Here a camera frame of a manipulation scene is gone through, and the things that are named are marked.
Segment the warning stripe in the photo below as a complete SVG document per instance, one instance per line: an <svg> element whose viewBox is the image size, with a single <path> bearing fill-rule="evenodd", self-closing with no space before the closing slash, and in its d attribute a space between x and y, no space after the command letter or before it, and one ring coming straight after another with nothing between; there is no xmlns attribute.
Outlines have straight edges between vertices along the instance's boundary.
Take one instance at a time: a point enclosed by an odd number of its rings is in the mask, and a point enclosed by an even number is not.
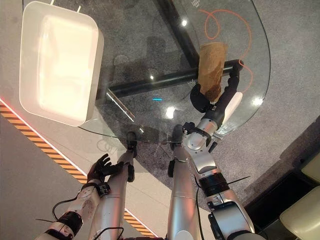
<svg viewBox="0 0 320 240"><path fill-rule="evenodd" d="M149 229L147 229L134 215L127 210L124 211L124 220L126 220L132 227L146 237L157 237Z"/></svg>
<svg viewBox="0 0 320 240"><path fill-rule="evenodd" d="M47 144L36 132L28 127L14 112L4 105L0 98L0 114L13 124L24 136L32 141L38 148L40 148L49 158L62 167L71 176L77 179L80 183L87 183L87 177L75 168L68 160L61 156L49 144ZM150 229L143 225L133 214L124 211L124 220L126 220L132 227L146 237L157 237Z"/></svg>

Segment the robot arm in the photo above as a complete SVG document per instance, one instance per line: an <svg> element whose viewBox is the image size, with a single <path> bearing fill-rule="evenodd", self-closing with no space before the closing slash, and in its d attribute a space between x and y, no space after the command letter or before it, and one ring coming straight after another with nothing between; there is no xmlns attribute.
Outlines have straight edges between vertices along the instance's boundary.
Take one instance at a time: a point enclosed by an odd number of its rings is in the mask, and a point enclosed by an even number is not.
<svg viewBox="0 0 320 240"><path fill-rule="evenodd" d="M214 237L217 240L233 240L243 234L250 234L248 239L264 239L254 233L253 223L239 199L231 190L211 156L214 142L208 148L216 130L233 114L242 99L242 93L237 92L239 83L239 68L233 67L228 80L228 86L214 105L205 100L196 85L190 94L192 103L200 112L205 113L200 123L184 125L188 135L183 146L189 155L193 173L201 186L211 214L208 218Z"/></svg>
<svg viewBox="0 0 320 240"><path fill-rule="evenodd" d="M71 240L75 237L83 222L95 214L100 198L110 192L108 184L104 182L105 176L117 173L123 166L123 162L112 165L109 161L108 154L105 154L91 167L87 183L83 185L76 199L36 240Z"/></svg>

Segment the white plastic container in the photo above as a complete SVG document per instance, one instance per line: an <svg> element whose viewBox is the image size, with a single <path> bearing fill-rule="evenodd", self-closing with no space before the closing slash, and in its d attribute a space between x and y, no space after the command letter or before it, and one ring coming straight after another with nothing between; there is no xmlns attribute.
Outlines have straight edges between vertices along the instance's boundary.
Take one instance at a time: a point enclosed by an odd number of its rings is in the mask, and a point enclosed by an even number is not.
<svg viewBox="0 0 320 240"><path fill-rule="evenodd" d="M88 15L33 1L23 12L19 99L31 114L71 126L92 117L104 37Z"/></svg>

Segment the orange wire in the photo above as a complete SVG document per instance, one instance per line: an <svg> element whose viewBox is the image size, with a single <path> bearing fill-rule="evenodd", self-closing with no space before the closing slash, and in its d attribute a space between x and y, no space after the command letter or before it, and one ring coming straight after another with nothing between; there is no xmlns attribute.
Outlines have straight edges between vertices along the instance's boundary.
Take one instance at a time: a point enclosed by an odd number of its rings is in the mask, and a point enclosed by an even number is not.
<svg viewBox="0 0 320 240"><path fill-rule="evenodd" d="M250 26L248 24L248 22L242 17L240 16L238 13L234 12L234 11L231 11L231 10L228 10L228 9L217 9L217 10L214 10L212 12L208 12L206 10L203 10L203 9L200 9L199 10L200 12L202 13L205 13L207 14L207 17L205 19L205 22L204 22L204 34L205 36L209 39L209 40L214 40L215 38L218 37L219 33L220 33L220 24L217 20L217 18L214 16L215 13L218 13L218 12L225 12L225 13L229 13L229 14L232 14L234 16L236 16L237 18L239 18L240 20L242 20L246 26L246 29L248 31L248 37L249 37L249 40L248 40L248 47L246 48L246 50L244 51L244 53L239 57L239 64L241 66L243 66L243 68L245 68L246 70L248 70L248 72L250 73L250 82L249 82L249 85L248 87L242 92L242 93L245 93L251 86L253 80L254 80L254 74L253 72L251 71L251 69L245 65L245 64L242 64L241 63L241 60L248 54L250 48L251 48L251 43L252 43L252 33L251 33L251 29L250 29ZM217 25L217 31L216 31L216 34L215 36L211 37L208 35L208 21L210 18L213 18L215 20L215 23Z"/></svg>

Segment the glass tabletop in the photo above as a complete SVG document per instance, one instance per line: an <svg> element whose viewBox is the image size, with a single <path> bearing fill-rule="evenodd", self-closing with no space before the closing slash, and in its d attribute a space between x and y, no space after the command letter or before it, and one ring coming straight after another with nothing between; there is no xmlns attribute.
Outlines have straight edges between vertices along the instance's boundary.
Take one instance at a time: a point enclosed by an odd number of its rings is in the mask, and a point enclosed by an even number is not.
<svg viewBox="0 0 320 240"><path fill-rule="evenodd" d="M190 91L200 46L211 42L228 45L226 61L244 62L242 101L216 135L243 125L264 100L270 53L250 0L56 0L55 5L74 10L81 5L104 36L99 114L80 126L84 130L120 139L134 131L139 141L168 143L176 124L197 124L203 113L193 107ZM229 78L230 66L224 67L221 89Z"/></svg>

